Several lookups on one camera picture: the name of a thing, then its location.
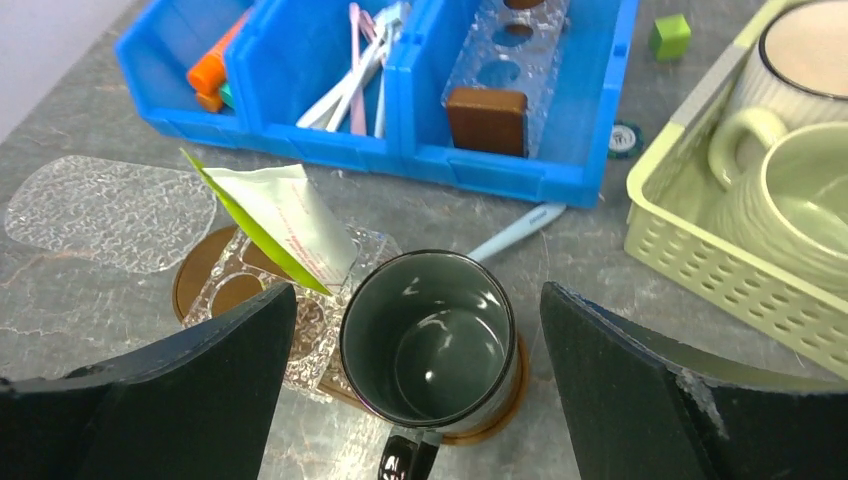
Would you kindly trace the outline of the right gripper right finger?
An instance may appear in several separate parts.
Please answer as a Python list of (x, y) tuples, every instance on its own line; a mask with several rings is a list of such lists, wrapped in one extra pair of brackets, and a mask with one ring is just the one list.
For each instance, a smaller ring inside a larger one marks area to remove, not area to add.
[(847, 386), (756, 368), (557, 283), (540, 316), (585, 479), (843, 479)]

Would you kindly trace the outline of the clear acrylic toothbrush holder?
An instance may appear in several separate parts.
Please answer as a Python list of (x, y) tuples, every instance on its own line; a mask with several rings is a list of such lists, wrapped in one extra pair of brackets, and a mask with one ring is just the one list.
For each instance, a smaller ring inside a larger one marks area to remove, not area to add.
[[(294, 287), (298, 304), (284, 386), (322, 403), (334, 399), (357, 408), (342, 369), (338, 327), (358, 284), (401, 250), (388, 234), (350, 226), (358, 248), (342, 291), (334, 296)], [(185, 328), (223, 314), (276, 283), (293, 281), (238, 227), (217, 230), (200, 241), (177, 271), (173, 308)]]

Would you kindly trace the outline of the light blue toothbrush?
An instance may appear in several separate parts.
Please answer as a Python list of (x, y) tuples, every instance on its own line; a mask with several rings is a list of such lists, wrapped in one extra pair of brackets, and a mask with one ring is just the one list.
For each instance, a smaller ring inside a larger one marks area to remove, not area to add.
[(563, 204), (540, 204), (509, 226), (472, 250), (468, 257), (483, 262), (543, 229), (559, 218), (567, 207)]

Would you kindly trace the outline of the green toothpaste tube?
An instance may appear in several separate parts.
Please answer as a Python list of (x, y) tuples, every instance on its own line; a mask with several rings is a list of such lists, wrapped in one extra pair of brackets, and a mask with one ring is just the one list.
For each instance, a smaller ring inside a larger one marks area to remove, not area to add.
[(191, 163), (194, 170), (215, 193), (235, 223), (247, 234), (249, 239), (296, 284), (314, 290), (322, 295), (332, 292), (322, 285), (303, 265), (301, 265), (287, 250), (285, 250), (268, 231), (263, 228), (248, 212), (218, 183), (205, 172), (205, 165), (180, 148), (182, 156)]

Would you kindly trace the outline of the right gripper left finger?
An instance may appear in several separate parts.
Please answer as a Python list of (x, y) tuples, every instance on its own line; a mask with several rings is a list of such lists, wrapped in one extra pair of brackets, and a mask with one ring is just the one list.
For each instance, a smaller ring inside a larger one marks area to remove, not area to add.
[(254, 479), (293, 341), (294, 288), (56, 379), (1, 382), (5, 479)]

